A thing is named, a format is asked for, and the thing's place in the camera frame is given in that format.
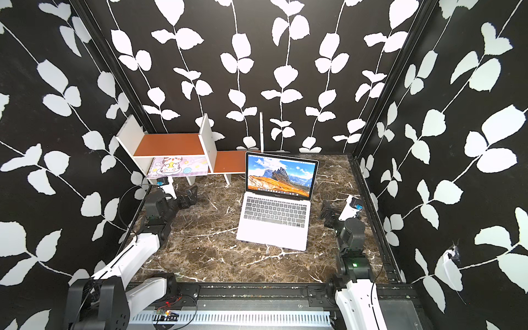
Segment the silver laptop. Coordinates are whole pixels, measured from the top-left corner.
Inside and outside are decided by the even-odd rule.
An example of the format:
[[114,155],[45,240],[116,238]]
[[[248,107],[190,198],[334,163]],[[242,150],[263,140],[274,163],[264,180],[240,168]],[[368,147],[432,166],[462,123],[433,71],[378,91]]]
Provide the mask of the silver laptop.
[[305,251],[318,165],[315,159],[247,152],[236,238]]

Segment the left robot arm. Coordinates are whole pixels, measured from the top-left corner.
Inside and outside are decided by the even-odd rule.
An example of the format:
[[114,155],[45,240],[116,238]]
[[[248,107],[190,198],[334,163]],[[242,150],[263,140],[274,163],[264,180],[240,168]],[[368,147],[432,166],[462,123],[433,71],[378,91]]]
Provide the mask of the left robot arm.
[[130,244],[109,265],[69,288],[64,329],[126,329],[149,305],[177,296],[175,277],[167,273],[132,289],[128,285],[145,261],[166,243],[178,211],[197,203],[197,191],[196,185],[173,194],[159,188],[147,196],[146,218]]

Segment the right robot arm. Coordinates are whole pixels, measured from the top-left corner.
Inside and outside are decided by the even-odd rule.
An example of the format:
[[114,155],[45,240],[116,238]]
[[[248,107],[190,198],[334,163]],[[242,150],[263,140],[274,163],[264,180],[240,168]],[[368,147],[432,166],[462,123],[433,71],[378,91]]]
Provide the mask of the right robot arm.
[[377,278],[364,251],[362,202],[353,198],[342,212],[323,202],[320,218],[333,230],[338,247],[337,273],[329,282],[347,329],[386,329],[377,293]]

